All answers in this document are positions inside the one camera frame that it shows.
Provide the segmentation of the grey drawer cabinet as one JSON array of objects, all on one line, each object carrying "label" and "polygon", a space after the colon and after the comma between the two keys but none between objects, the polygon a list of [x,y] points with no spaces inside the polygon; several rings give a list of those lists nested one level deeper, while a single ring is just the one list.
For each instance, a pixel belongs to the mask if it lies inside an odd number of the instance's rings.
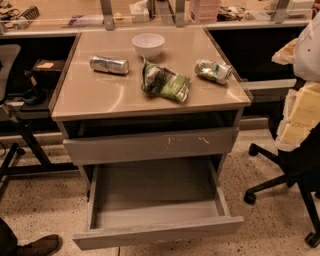
[{"label": "grey drawer cabinet", "polygon": [[[84,32],[74,55],[52,117],[65,139],[174,132],[211,128],[238,128],[239,119],[251,100],[241,85],[231,79],[225,86],[196,76],[198,59],[219,59],[212,39],[199,27],[162,27],[158,34],[165,47],[156,62],[190,78],[183,103],[149,97],[141,89],[143,60],[132,39],[139,30]],[[93,55],[126,59],[126,75],[95,71]]]}]

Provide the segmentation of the pink stacked box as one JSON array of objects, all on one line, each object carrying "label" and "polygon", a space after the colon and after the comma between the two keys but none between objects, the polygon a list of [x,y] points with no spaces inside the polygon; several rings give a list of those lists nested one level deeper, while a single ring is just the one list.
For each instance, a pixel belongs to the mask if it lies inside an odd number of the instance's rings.
[{"label": "pink stacked box", "polygon": [[220,0],[190,0],[189,16],[196,23],[215,23]]}]

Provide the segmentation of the grey drawer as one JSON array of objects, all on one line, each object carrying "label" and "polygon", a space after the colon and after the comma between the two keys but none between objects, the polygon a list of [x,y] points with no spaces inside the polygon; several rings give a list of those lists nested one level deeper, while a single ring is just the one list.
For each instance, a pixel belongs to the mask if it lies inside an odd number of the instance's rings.
[{"label": "grey drawer", "polygon": [[65,139],[75,165],[119,163],[229,153],[234,127]]},{"label": "grey drawer", "polygon": [[82,250],[198,239],[237,232],[208,157],[96,165]]}]

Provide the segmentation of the green chip bag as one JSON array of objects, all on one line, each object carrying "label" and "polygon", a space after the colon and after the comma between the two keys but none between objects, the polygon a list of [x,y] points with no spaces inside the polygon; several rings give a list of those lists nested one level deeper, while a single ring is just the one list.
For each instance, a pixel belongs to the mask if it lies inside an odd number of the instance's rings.
[{"label": "green chip bag", "polygon": [[189,85],[189,77],[144,60],[141,89],[146,94],[183,103],[188,96]]}]

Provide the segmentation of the white bowl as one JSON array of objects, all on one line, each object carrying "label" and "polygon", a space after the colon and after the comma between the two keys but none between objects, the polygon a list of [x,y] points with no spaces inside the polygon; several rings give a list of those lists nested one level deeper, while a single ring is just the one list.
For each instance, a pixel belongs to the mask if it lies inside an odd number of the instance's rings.
[{"label": "white bowl", "polygon": [[132,39],[132,44],[139,56],[147,60],[157,58],[165,43],[165,38],[155,33],[143,33]]}]

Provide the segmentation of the grey top drawer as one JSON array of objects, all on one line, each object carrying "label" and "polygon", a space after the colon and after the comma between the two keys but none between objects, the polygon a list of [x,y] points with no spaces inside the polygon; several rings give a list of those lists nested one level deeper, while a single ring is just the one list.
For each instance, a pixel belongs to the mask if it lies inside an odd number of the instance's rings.
[{"label": "grey top drawer", "polygon": [[119,163],[229,153],[234,127],[65,139],[75,165]]}]

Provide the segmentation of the black office chair right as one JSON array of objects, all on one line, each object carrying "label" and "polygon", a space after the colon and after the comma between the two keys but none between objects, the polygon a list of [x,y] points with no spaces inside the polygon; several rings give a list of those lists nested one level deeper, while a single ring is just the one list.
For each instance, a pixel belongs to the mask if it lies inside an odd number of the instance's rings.
[{"label": "black office chair right", "polygon": [[283,175],[257,186],[249,188],[244,195],[244,201],[254,204],[256,192],[286,183],[288,187],[297,184],[303,201],[314,226],[314,232],[305,237],[305,242],[315,248],[320,244],[320,219],[317,213],[312,193],[319,197],[320,193],[320,124],[313,128],[300,146],[291,152],[278,151],[277,155],[252,143],[249,154],[256,156],[262,154],[283,171]]}]

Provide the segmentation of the black box with label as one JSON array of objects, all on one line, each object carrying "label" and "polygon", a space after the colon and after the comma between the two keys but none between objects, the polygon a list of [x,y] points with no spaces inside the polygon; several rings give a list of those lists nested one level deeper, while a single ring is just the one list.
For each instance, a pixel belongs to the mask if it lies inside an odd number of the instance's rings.
[{"label": "black box with label", "polygon": [[58,83],[64,65],[64,60],[39,59],[31,71],[43,88],[54,88]]}]

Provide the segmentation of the brown shoe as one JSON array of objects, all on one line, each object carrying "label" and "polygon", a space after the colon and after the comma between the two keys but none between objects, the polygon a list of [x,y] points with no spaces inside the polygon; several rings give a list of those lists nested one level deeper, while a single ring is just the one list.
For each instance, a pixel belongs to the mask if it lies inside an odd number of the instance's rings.
[{"label": "brown shoe", "polygon": [[17,256],[52,256],[61,246],[62,238],[59,235],[48,235],[27,245],[19,246]]}]

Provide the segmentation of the yellow foam cushion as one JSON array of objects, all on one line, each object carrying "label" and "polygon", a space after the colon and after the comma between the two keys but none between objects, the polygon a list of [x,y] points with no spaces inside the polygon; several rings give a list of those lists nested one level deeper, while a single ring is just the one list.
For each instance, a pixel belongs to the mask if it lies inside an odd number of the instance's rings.
[{"label": "yellow foam cushion", "polygon": [[300,89],[290,89],[285,97],[283,119],[277,128],[277,148],[291,152],[297,149],[320,123],[320,83],[319,68],[313,70],[300,58],[310,53],[298,47],[298,39],[293,39],[272,56],[272,61],[292,64],[294,74],[304,80]]}]

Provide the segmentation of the tissue box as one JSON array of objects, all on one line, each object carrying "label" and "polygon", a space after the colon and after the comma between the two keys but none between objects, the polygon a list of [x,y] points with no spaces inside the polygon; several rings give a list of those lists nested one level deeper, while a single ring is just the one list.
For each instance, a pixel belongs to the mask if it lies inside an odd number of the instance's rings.
[{"label": "tissue box", "polygon": [[133,23],[145,23],[149,21],[147,2],[148,0],[139,0],[136,3],[129,5]]}]

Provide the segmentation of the silver can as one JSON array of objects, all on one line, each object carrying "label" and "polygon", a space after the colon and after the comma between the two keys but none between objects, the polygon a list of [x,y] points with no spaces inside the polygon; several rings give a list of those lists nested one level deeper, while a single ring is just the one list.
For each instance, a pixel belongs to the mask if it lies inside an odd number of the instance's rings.
[{"label": "silver can", "polygon": [[126,75],[129,72],[129,62],[126,59],[93,55],[90,67],[99,72]]}]

